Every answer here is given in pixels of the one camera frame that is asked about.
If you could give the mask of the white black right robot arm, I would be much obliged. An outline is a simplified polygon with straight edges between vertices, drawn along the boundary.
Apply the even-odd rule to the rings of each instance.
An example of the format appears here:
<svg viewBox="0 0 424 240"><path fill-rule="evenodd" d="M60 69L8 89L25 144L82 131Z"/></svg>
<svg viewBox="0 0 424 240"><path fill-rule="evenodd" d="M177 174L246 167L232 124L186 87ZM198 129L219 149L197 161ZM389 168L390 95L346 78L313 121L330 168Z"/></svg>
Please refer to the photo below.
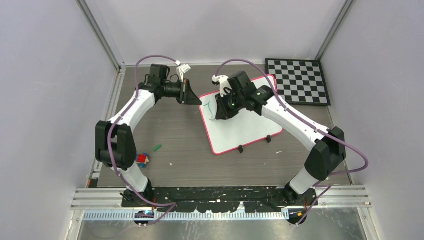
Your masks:
<svg viewBox="0 0 424 240"><path fill-rule="evenodd" d="M325 181L346 159L345 133L339 127L328 127L314 122L283 100L275 91L273 81L257 87L246 72L232 76L214 75L212 83L219 86L216 96L216 120L230 120L241 110L254 112L281 126L309 151L303 168L287 183L282 199L299 205L306 192Z"/></svg>

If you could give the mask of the pink framed whiteboard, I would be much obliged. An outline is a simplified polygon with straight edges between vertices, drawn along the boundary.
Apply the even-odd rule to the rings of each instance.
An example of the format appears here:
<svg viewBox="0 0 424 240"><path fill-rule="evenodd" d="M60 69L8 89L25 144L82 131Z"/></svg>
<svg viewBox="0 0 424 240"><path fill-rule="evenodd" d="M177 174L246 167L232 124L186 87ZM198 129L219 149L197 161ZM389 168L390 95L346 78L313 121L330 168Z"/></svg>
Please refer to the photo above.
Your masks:
<svg viewBox="0 0 424 240"><path fill-rule="evenodd" d="M280 125L246 109L242 109L229 120L212 120L217 112L215 96L218 94L220 87L199 97L202 101L202 105L199 106L200 115L211 150L215 155L236 150L240 145L245 147L266 140L268 135L273 137L282 133L283 128Z"/></svg>

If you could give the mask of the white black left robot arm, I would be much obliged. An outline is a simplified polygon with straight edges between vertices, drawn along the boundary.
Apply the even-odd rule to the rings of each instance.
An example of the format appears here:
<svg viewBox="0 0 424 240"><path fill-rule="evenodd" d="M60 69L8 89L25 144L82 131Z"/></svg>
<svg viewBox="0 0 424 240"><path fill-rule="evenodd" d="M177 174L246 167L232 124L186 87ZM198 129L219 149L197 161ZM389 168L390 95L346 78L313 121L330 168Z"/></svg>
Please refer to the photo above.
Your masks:
<svg viewBox="0 0 424 240"><path fill-rule="evenodd" d="M171 69L166 65L152 64L149 74L139 83L132 98L108 121L95 126L95 159L114 172L126 184L125 197L148 207L154 199L151 181L143 175L136 160L137 147L133 132L143 116L162 98L172 98L180 105L201 105L200 99L184 78L191 67L180 64L176 68L177 80L168 77Z"/></svg>

